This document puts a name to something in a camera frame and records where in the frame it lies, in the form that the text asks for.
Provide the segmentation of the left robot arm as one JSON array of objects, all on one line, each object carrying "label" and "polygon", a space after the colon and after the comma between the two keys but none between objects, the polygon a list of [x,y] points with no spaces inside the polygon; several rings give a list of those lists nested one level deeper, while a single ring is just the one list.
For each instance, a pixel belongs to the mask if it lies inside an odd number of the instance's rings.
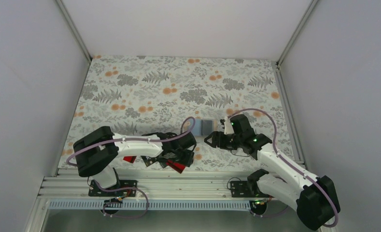
[{"label": "left robot arm", "polygon": [[196,146],[197,141],[189,131],[128,136],[103,126],[74,143],[74,154],[67,159],[67,164],[72,165],[71,159],[75,158],[79,176],[93,178],[105,194],[113,196],[120,189],[117,174],[111,167],[114,159],[153,158],[181,173],[193,163]]}]

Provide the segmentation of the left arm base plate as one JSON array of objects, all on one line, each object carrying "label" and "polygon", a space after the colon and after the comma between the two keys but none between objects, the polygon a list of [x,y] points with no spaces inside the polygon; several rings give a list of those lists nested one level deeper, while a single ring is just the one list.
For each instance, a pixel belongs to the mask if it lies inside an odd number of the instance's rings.
[{"label": "left arm base plate", "polygon": [[106,190],[101,190],[98,185],[96,184],[95,180],[91,180],[89,184],[89,192],[88,196],[90,197],[135,197],[136,196],[136,190],[132,189],[124,189],[115,191],[116,189],[120,188],[127,188],[127,187],[136,187],[138,184],[137,180],[119,180],[119,183],[117,183],[115,186],[109,187]]}]

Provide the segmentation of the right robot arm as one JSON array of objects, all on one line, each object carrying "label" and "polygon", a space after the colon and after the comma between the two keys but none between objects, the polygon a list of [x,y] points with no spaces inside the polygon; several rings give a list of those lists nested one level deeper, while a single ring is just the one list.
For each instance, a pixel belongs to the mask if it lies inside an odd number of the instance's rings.
[{"label": "right robot arm", "polygon": [[205,143],[228,151],[242,150],[265,165],[247,177],[248,193],[265,194],[295,210],[298,218],[315,231],[322,226],[335,227],[340,204],[334,182],[300,167],[276,147],[276,138],[255,133],[248,118],[235,115],[222,119],[224,131],[213,131]]}]

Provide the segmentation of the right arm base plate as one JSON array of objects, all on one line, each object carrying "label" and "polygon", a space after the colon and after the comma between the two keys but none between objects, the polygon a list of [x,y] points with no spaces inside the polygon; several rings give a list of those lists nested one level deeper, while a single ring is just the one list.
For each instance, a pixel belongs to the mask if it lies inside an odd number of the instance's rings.
[{"label": "right arm base plate", "polygon": [[232,198],[266,198],[267,194],[253,191],[249,188],[247,181],[233,180],[229,182]]}]

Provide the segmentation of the plain black card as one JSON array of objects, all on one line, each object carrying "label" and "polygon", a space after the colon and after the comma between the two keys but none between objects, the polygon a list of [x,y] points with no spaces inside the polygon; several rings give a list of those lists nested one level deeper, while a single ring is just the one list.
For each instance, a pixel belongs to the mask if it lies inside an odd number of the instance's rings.
[{"label": "plain black card", "polygon": [[210,119],[203,119],[201,121],[200,133],[201,135],[209,135],[214,131],[214,121]]}]

